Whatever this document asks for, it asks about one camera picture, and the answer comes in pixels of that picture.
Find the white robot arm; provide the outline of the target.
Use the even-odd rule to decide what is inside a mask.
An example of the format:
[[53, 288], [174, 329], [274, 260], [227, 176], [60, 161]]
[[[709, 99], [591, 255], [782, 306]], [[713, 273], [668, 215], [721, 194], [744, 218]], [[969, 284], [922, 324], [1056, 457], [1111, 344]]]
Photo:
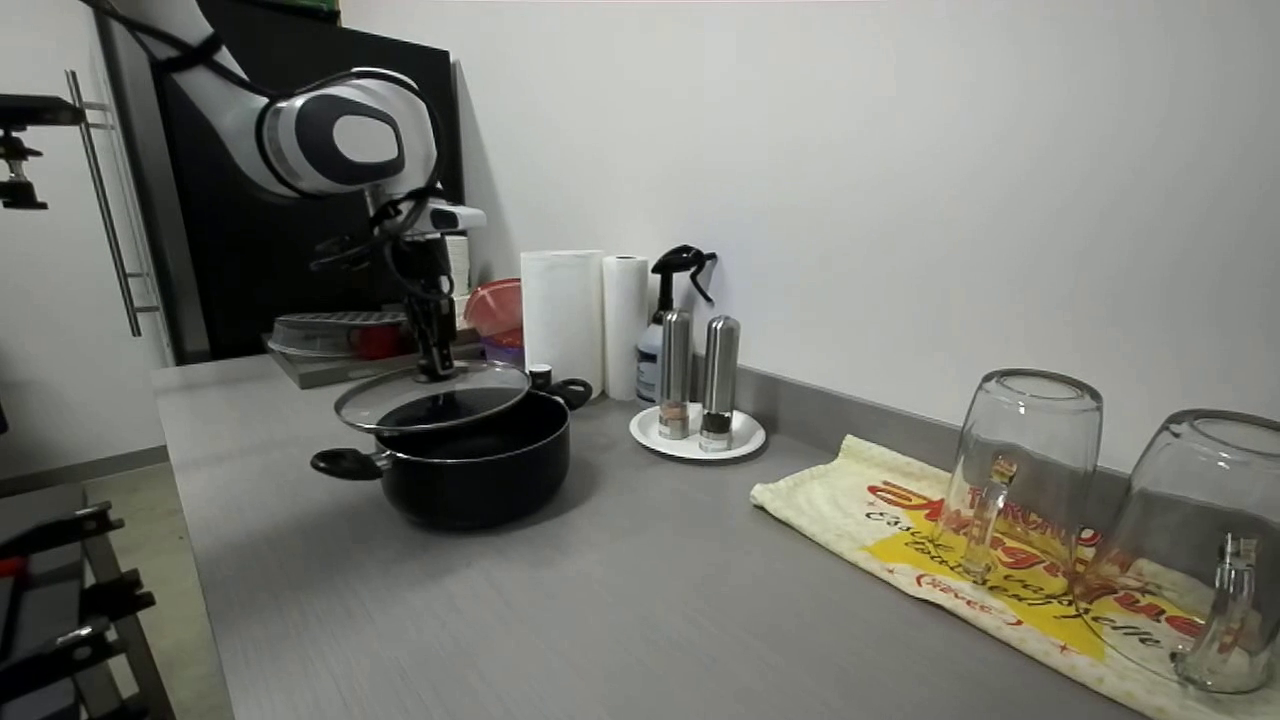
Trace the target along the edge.
[[478, 226], [485, 212], [440, 193], [440, 133], [424, 87], [395, 66], [357, 63], [291, 92], [270, 92], [234, 55], [202, 0], [83, 3], [178, 79], [258, 187], [287, 199], [363, 194], [368, 226], [386, 249], [424, 244], [429, 268], [395, 273], [395, 284], [419, 344], [419, 371], [452, 381], [456, 305], [445, 234]]

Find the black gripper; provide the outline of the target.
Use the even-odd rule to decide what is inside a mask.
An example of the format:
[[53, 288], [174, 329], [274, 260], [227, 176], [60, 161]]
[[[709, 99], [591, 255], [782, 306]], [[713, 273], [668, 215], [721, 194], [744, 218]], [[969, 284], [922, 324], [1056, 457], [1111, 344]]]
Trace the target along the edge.
[[379, 255], [395, 288], [403, 290], [403, 311], [419, 344], [419, 371], [429, 381], [440, 381], [445, 371], [460, 371], [449, 240], [479, 225], [485, 212], [474, 202], [452, 202], [437, 193], [409, 193], [399, 199], [375, 202], [368, 215], [368, 233], [341, 249], [317, 252], [311, 268]]

